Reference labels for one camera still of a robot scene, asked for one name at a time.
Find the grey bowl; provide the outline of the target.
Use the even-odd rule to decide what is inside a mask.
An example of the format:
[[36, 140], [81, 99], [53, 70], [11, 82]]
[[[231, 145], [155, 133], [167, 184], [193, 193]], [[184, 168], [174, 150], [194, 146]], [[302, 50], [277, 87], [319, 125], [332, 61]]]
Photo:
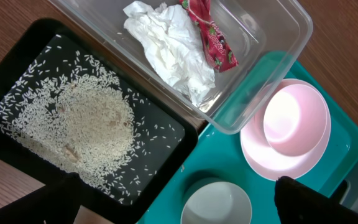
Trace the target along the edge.
[[183, 196], [181, 224], [250, 224], [251, 219], [249, 196], [231, 182], [199, 180]]

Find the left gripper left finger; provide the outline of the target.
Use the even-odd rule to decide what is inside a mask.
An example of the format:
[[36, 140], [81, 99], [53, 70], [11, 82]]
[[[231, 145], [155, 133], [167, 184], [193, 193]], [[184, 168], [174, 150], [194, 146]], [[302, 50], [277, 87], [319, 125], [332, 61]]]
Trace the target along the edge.
[[80, 176], [69, 173], [0, 208], [0, 223], [73, 223], [81, 206], [80, 193]]

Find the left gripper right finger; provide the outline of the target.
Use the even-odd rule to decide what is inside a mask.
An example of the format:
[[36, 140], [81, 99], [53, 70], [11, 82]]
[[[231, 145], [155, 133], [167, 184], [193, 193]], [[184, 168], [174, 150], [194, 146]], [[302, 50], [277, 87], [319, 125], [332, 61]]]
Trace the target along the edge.
[[288, 176], [275, 182], [274, 203], [281, 224], [358, 224], [358, 213]]

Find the white napkin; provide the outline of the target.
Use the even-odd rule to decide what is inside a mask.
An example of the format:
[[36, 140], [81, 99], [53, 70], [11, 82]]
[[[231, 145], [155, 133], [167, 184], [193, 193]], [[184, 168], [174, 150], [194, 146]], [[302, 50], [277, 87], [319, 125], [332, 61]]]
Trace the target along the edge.
[[144, 48], [156, 74], [174, 90], [200, 106], [215, 87], [214, 69], [203, 52], [200, 33], [181, 5], [159, 7], [134, 1], [123, 9], [124, 28]]

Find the white rice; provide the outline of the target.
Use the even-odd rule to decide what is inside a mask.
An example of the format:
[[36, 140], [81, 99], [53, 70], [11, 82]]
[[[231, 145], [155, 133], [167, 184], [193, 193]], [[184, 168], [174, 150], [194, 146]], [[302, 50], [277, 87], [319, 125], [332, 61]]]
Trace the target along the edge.
[[63, 52], [48, 44], [0, 103], [0, 130], [89, 186], [120, 199], [124, 168], [140, 149], [140, 123], [118, 74], [90, 53], [75, 50], [47, 70], [46, 57]]

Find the red snack wrapper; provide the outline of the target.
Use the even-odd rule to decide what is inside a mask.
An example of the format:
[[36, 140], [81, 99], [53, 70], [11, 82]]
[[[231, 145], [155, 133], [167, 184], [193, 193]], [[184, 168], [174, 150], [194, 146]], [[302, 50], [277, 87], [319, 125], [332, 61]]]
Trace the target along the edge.
[[208, 64], [218, 72], [225, 72], [238, 66], [239, 63], [224, 34], [211, 17], [211, 0], [179, 2], [200, 30], [203, 52]]

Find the small pink plate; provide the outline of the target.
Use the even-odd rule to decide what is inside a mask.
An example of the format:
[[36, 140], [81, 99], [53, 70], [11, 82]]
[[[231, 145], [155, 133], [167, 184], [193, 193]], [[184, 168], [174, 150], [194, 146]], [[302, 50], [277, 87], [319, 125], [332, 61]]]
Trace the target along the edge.
[[304, 84], [278, 90], [263, 116], [268, 144], [285, 156], [302, 156], [323, 139], [328, 126], [328, 109], [321, 94]]

